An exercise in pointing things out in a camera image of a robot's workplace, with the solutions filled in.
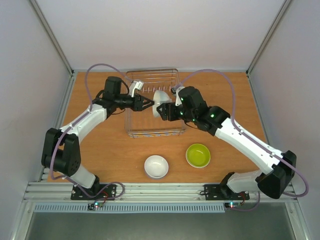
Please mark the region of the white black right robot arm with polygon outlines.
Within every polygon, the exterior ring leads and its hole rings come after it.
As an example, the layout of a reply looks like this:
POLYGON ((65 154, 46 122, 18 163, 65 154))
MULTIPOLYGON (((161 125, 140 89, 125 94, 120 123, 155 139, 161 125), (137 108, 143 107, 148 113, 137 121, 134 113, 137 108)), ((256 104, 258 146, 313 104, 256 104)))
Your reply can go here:
POLYGON ((273 149, 232 120, 219 106, 208 106, 200 91, 193 86, 179 87, 176 100, 156 90, 153 96, 153 115, 164 121, 182 120, 225 141, 249 158, 258 170, 246 173, 228 173, 219 184, 224 199, 231 199, 245 191, 262 192, 279 199, 295 175, 296 155, 288 150, 273 149))

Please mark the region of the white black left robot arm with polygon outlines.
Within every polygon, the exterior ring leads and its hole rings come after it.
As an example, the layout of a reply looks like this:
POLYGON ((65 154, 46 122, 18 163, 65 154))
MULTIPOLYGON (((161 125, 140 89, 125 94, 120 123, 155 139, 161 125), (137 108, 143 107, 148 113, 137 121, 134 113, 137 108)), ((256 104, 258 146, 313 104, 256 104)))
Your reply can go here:
POLYGON ((154 105, 153 100, 136 93, 143 85, 141 80, 127 85, 120 77, 108 77, 104 89, 80 116, 61 128, 50 128, 46 132, 41 164, 50 173, 60 173, 61 178, 69 178, 82 186, 83 194, 89 199, 96 199, 101 187, 96 183, 98 178, 82 165, 80 143, 116 110, 141 112, 154 105))

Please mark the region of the green white bowl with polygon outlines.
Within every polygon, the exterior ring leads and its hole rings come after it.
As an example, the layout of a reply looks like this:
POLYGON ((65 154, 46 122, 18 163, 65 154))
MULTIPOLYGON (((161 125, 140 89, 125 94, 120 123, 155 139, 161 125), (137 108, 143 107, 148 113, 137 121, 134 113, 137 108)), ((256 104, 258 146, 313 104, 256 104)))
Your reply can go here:
POLYGON ((190 166, 201 169, 210 163, 211 153, 205 145, 194 143, 187 148, 185 158, 190 166))

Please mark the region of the white ceramic bowl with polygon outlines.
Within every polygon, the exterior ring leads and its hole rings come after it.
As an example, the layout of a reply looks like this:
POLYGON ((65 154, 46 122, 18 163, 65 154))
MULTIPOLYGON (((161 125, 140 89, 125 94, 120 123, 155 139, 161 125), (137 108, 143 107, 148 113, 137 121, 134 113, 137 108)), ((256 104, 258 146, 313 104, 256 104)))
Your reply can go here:
POLYGON ((153 101, 154 105, 152 106, 152 114, 155 118, 158 118, 160 117, 160 114, 157 112, 157 107, 163 103, 171 103, 172 99, 166 92, 162 90, 156 90, 153 95, 153 101))

